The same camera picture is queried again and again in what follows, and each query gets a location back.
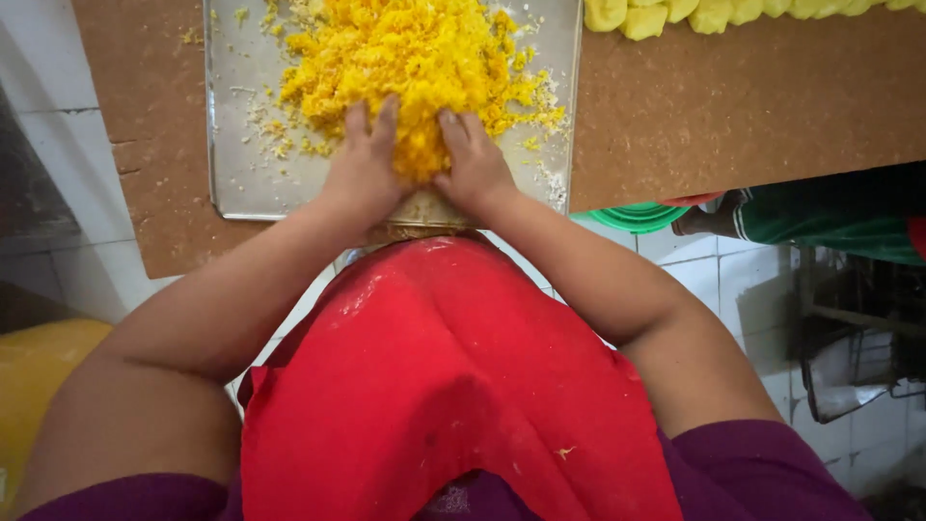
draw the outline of person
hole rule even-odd
[[[926,265],[924,164],[733,190],[714,213],[691,207],[672,223],[672,232],[826,247],[880,261]]]
[[[434,187],[521,252],[466,237],[344,269],[238,399],[321,270],[414,187],[398,100],[362,103],[321,194],[154,295],[53,398],[21,519],[867,519],[670,275],[515,186],[472,113]],[[609,349],[602,339],[619,348]]]

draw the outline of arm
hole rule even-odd
[[[223,386],[258,355],[321,270],[403,195],[392,173],[397,100],[372,135],[351,108],[321,195],[165,288],[125,318],[49,406],[18,515],[72,491],[149,472],[226,484],[241,422]]]
[[[732,419],[782,421],[749,360],[716,316],[671,275],[518,191],[472,114],[441,116],[452,176],[435,180],[551,282],[595,332],[636,366],[669,437]]]

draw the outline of yellow grated mixture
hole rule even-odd
[[[504,10],[492,13],[478,0],[294,0],[290,10],[298,29],[286,49],[299,63],[284,71],[277,103],[291,123],[324,136],[320,144],[303,140],[307,153],[330,154],[347,108],[367,100],[375,117],[390,93],[402,99],[395,169],[417,182],[449,167],[440,108],[478,113],[492,137],[516,123],[541,125],[546,135],[565,123],[549,72],[523,70],[534,50],[516,51],[519,26]],[[277,14],[269,0],[264,23]]]

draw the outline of hand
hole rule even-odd
[[[502,151],[472,112],[457,115],[445,108],[438,120],[450,151],[450,175],[438,174],[434,185],[457,208],[487,222],[488,212],[520,195]]]
[[[321,188],[321,197],[350,209],[367,227],[388,217],[406,194],[393,172],[398,108],[398,95],[386,96],[372,132],[366,102],[347,110],[344,142]]]

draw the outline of wooden table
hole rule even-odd
[[[73,0],[148,276],[264,229],[209,202],[198,0]],[[926,159],[926,16],[686,23],[582,36],[570,210]],[[397,236],[407,229],[377,232]]]

